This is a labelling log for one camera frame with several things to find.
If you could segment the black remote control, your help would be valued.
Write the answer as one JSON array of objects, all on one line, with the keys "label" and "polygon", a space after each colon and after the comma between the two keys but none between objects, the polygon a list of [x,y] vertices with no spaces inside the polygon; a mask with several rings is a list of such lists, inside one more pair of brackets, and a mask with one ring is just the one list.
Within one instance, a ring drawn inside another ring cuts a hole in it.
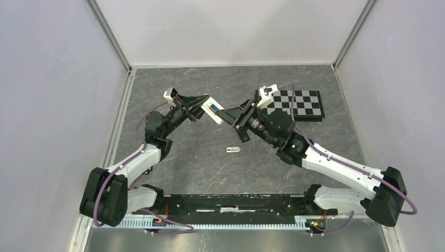
[{"label": "black remote control", "polygon": [[247,130],[239,129],[239,130],[237,130],[237,134],[238,134],[240,141],[242,143],[246,143],[246,142],[250,141],[250,137],[249,137],[249,134],[247,133]]}]

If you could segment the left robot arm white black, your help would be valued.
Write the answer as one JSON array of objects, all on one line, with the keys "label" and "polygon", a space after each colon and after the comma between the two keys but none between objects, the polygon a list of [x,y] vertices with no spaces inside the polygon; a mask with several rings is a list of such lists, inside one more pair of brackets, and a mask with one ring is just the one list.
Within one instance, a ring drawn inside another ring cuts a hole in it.
[{"label": "left robot arm white black", "polygon": [[160,213],[165,200],[157,190],[147,186],[131,189],[131,184],[150,167],[158,164],[169,153],[172,140],[168,136],[185,120],[199,120],[204,114],[204,103],[210,95],[182,96],[174,88],[164,92],[169,112],[163,115],[159,106],[151,109],[141,120],[145,135],[140,147],[122,161],[108,168],[94,168],[88,177],[80,202],[80,214],[90,217],[96,226],[117,226],[127,214],[146,208],[152,214]]}]

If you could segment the white remote control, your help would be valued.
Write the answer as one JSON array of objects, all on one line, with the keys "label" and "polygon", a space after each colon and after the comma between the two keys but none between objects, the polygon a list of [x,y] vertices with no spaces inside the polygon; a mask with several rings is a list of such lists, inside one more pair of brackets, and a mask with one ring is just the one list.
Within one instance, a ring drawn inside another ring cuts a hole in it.
[{"label": "white remote control", "polygon": [[201,106],[200,106],[218,125],[221,125],[224,121],[216,112],[219,110],[223,110],[224,108],[212,97],[209,97]]}]

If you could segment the white battery cover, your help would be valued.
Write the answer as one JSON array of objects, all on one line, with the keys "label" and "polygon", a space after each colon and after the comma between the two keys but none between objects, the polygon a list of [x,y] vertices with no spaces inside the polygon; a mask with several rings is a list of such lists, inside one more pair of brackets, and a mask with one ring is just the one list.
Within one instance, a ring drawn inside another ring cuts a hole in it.
[{"label": "white battery cover", "polygon": [[227,153],[238,153],[238,152],[240,152],[240,150],[241,150],[240,147],[227,147],[226,148]]}]

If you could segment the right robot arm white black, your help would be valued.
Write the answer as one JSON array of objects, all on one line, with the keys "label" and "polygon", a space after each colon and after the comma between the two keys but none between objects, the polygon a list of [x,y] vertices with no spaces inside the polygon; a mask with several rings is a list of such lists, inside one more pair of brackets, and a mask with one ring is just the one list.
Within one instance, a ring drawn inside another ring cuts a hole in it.
[{"label": "right robot arm white black", "polygon": [[210,110],[235,128],[243,142],[249,141],[247,132],[251,131],[275,148],[284,163],[322,173],[348,186],[313,186],[313,194],[303,200],[307,213],[343,209],[365,213],[384,226],[396,226],[402,206],[408,202],[400,170],[391,166],[375,169],[332,153],[297,132],[295,122],[286,112],[263,115],[251,99],[236,108],[220,110],[212,105]]}]

